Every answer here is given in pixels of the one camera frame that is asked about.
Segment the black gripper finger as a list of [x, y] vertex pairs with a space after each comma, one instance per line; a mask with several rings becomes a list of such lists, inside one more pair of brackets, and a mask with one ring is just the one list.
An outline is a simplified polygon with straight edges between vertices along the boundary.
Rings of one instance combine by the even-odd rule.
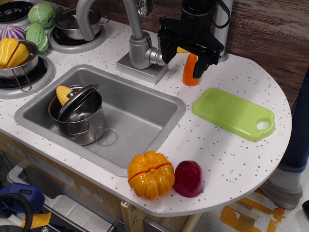
[[209, 67], [209, 56], [198, 56], [197, 62], [194, 66], [193, 78], [199, 79], [205, 70]]
[[160, 48], [163, 61], [168, 64], [176, 55], [179, 39], [160, 39]]

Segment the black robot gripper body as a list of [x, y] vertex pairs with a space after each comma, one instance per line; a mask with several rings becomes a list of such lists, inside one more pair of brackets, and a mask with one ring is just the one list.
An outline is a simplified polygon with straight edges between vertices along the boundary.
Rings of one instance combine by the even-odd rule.
[[220, 53], [224, 46], [212, 34], [211, 20], [208, 17], [200, 19], [162, 17], [159, 19], [159, 23], [159, 42], [161, 38], [179, 39], [178, 47], [197, 56], [209, 56], [210, 65], [219, 62]]

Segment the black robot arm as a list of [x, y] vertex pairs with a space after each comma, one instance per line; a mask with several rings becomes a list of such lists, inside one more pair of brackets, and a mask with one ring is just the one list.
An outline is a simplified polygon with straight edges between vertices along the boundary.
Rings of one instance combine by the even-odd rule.
[[194, 79], [199, 79], [210, 65], [218, 63], [224, 45], [212, 34], [211, 25], [224, 28], [230, 17], [224, 25], [216, 25], [213, 20], [216, 5], [220, 5], [227, 14], [230, 13], [221, 0], [183, 0], [180, 19], [159, 19], [158, 38], [165, 63], [174, 58], [179, 47], [198, 56], [194, 66]]

